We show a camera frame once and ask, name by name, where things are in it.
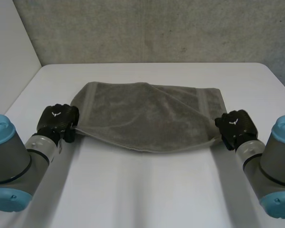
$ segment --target gray wall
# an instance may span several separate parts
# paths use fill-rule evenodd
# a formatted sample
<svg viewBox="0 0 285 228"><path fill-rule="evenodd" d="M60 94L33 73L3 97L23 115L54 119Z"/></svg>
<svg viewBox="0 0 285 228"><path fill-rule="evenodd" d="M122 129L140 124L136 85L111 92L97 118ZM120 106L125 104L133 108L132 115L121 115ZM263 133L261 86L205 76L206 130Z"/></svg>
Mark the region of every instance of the gray wall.
<svg viewBox="0 0 285 228"><path fill-rule="evenodd" d="M285 0L14 0L42 65L259 62L285 85Z"/></svg>

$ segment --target black ring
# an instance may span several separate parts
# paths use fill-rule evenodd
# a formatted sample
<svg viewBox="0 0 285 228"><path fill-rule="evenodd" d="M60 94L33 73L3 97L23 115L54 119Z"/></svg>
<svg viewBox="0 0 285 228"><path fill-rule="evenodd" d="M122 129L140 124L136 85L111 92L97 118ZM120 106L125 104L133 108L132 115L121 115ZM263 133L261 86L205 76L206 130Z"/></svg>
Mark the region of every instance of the black ring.
<svg viewBox="0 0 285 228"><path fill-rule="evenodd" d="M257 157L261 157L262 153L257 153L253 156L251 156L250 158L246 159L246 161L243 164L243 171L245 171L245 166L247 165L248 162L250 162L252 159L257 158Z"/></svg>
<svg viewBox="0 0 285 228"><path fill-rule="evenodd" d="M41 157L43 157L46 161L47 161L47 164L49 165L49 159L47 156L45 156L43 153L41 153L40 151L36 151L36 150L33 150L33 149L28 149L28 152L31 152L31 153L36 153L38 155L40 155Z"/></svg>
<svg viewBox="0 0 285 228"><path fill-rule="evenodd" d="M21 173L19 173L18 175L14 176L14 177L12 177L12 178L7 179L7 180L0 181L0 184L7 184L7 183L10 183L10 182L12 182L12 181L18 179L18 178L21 177L22 175L24 175L24 174L30 169L30 167L31 167L31 165L32 165L32 157L29 156L29 158L30 158L30 160L29 160L28 166L27 166Z"/></svg>
<svg viewBox="0 0 285 228"><path fill-rule="evenodd" d="M284 182L281 182L281 181L279 181L279 180L273 178L272 176L269 176L269 175L262 169L261 164L259 164L259 167L260 167L261 173L262 173L265 177L267 177L268 179L270 179L270 180L273 181L274 183L277 183L277 184L279 184L279 185L285 186L285 183L284 183Z"/></svg>

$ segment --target folded towel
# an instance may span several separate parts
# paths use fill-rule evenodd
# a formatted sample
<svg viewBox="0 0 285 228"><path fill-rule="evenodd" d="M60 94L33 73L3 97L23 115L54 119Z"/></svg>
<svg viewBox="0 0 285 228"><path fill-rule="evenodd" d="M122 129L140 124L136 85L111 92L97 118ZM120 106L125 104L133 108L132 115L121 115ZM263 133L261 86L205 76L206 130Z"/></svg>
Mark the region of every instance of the folded towel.
<svg viewBox="0 0 285 228"><path fill-rule="evenodd" d="M220 141L220 90L91 82L75 96L79 134L137 151L177 152Z"/></svg>

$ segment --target table surface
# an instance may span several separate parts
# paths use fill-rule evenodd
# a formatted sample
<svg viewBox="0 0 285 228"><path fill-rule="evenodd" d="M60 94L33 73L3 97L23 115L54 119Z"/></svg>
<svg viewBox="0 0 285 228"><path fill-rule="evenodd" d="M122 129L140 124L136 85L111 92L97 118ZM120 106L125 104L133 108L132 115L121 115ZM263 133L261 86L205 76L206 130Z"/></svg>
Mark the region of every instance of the table surface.
<svg viewBox="0 0 285 228"><path fill-rule="evenodd" d="M26 142L46 106L69 104L91 81L218 88L228 111L250 114L263 142L285 114L285 87L262 64L150 63L45 66L6 115ZM0 212L0 228L285 228L223 145L169 155L88 137L63 146L29 207Z"/></svg>

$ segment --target gray towel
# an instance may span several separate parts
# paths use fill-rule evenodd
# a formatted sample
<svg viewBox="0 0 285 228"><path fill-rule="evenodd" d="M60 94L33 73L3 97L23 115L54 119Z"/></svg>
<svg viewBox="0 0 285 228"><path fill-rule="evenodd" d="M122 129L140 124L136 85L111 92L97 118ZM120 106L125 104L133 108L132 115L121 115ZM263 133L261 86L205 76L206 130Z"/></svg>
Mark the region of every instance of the gray towel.
<svg viewBox="0 0 285 228"><path fill-rule="evenodd" d="M220 140L220 90L91 82L75 96L78 133L137 151L177 152Z"/></svg>

